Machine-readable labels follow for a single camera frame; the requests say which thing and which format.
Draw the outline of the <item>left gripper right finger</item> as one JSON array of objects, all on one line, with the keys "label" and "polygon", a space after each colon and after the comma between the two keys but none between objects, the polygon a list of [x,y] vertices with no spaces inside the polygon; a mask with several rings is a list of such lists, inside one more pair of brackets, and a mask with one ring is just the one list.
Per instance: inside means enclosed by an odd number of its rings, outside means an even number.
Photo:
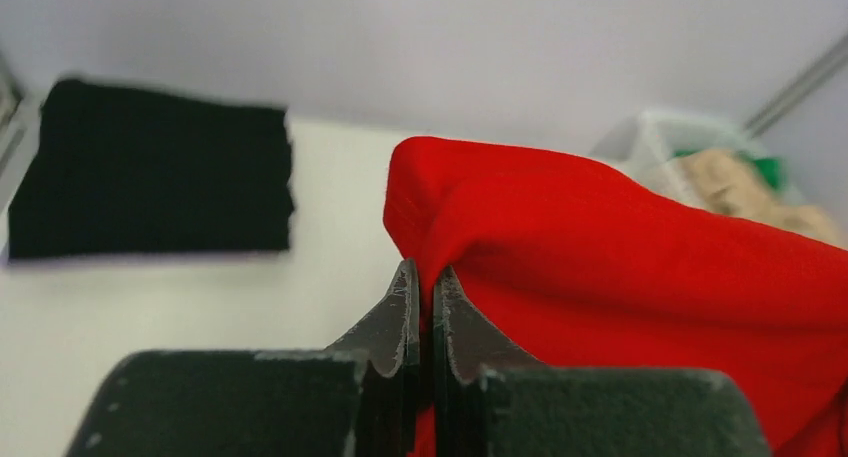
[{"label": "left gripper right finger", "polygon": [[513,342],[452,269],[433,289],[440,456],[767,456],[744,394],[691,368],[555,367]]}]

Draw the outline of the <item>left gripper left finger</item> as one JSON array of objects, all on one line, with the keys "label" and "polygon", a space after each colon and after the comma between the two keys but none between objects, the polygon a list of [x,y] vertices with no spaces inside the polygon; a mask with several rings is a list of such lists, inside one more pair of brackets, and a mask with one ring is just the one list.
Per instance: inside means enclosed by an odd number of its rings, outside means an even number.
[{"label": "left gripper left finger", "polygon": [[319,350],[148,350],[95,393],[71,456],[404,456],[415,444],[419,279]]}]

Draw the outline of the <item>red t-shirt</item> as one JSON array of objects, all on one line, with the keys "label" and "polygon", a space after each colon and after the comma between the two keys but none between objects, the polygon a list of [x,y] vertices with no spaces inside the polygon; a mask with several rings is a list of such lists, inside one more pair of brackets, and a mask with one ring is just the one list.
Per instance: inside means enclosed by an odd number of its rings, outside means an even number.
[{"label": "red t-shirt", "polygon": [[452,268],[509,338],[556,366],[700,367],[743,390],[777,456],[847,452],[847,253],[657,195],[600,162],[411,137],[384,226],[429,335]]}]

